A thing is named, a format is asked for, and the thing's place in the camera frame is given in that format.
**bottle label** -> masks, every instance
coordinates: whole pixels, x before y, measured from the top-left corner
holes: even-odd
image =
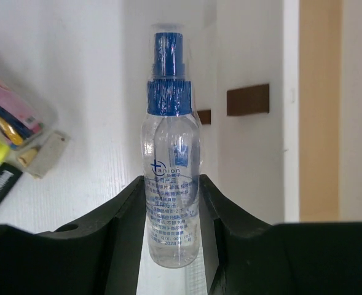
[[[186,176],[188,147],[174,150],[175,167],[154,160],[154,177],[145,177],[151,241],[168,246],[191,246],[197,238],[199,178]]]

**eraser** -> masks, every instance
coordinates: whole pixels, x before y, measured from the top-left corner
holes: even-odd
[[[35,178],[43,178],[47,172],[58,162],[67,147],[69,138],[54,132],[40,148],[37,156],[27,168],[27,172]]]

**brown wooden block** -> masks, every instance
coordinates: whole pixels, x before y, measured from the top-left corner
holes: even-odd
[[[269,84],[227,91],[227,115],[245,116],[269,112]]]
[[[200,117],[200,121],[202,125],[211,125],[211,110],[204,109],[202,111],[197,111]]]

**pencil case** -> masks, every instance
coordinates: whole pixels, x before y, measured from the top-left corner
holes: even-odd
[[[36,110],[0,80],[0,139],[17,150],[40,135],[43,128]]]

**white wall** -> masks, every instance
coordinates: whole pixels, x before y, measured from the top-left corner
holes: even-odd
[[[201,35],[205,5],[203,0],[0,1],[0,76],[23,96],[47,101],[58,112],[56,127],[72,138],[56,170],[42,181],[22,179],[0,207],[0,221],[32,232],[52,230],[142,174],[149,26],[173,20]],[[203,71],[206,62],[195,64]],[[200,79],[196,92],[203,93],[210,79]],[[202,96],[198,104],[210,108],[210,100]],[[205,162],[209,170],[212,161]],[[30,202],[45,206],[30,214]],[[9,205],[15,214],[6,210]]]
[[[295,111],[297,115],[298,1],[285,3],[289,16],[286,35],[283,1],[218,2],[219,184],[228,198],[271,223],[285,220],[283,105],[285,114],[292,117]],[[227,90],[265,83],[270,84],[270,114],[226,116]],[[286,148],[295,153],[297,126],[291,126],[292,122],[297,124],[292,119],[286,121],[286,130],[292,133],[288,133]],[[288,220],[295,221],[297,154],[291,154],[288,163],[286,191],[290,199],[286,208]]]
[[[344,1],[342,50],[340,215],[362,220],[362,1]]]

